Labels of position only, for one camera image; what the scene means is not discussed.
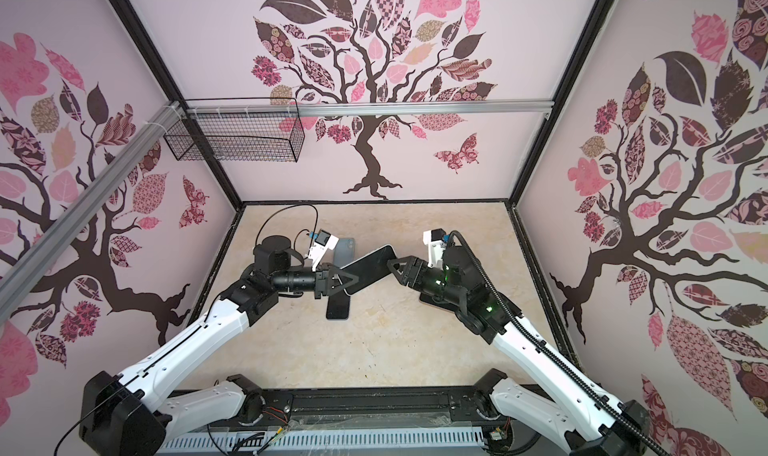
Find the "light green phone case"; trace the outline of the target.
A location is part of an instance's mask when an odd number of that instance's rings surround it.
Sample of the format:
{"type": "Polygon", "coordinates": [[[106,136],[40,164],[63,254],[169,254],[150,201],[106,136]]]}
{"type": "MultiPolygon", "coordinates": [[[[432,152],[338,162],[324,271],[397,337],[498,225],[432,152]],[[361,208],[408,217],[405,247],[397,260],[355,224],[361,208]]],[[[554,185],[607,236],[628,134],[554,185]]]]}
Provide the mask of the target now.
{"type": "Polygon", "coordinates": [[[340,238],[333,250],[332,262],[342,268],[355,260],[356,242],[354,238],[340,238]]]}

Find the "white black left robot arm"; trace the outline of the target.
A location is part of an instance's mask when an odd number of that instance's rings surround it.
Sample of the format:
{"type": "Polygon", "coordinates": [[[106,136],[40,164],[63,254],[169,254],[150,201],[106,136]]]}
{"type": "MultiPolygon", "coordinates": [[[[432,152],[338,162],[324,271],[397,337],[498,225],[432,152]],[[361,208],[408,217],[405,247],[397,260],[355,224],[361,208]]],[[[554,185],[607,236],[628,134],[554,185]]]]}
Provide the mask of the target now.
{"type": "Polygon", "coordinates": [[[263,417],[261,388],[243,375],[178,399],[172,392],[225,343],[254,326],[283,293],[335,296],[360,282],[358,269],[324,264],[333,237],[322,232],[310,247],[311,266],[289,238],[269,236],[255,245],[254,261],[208,312],[118,375],[102,371],[85,386],[74,428],[99,455],[153,455],[167,441],[220,420],[252,425],[263,417]]]}

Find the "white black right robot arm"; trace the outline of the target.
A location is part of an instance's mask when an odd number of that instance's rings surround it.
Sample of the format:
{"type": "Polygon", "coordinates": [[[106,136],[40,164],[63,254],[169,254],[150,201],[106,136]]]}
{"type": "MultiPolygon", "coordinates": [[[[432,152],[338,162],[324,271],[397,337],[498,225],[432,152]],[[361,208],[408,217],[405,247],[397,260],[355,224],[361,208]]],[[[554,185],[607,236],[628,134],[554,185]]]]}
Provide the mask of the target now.
{"type": "Polygon", "coordinates": [[[513,360],[539,393],[497,377],[486,393],[492,415],[517,420],[569,455],[655,455],[647,409],[622,401],[590,380],[536,330],[492,283],[458,231],[429,240],[429,258],[388,261],[398,283],[450,310],[473,334],[513,360]]]}

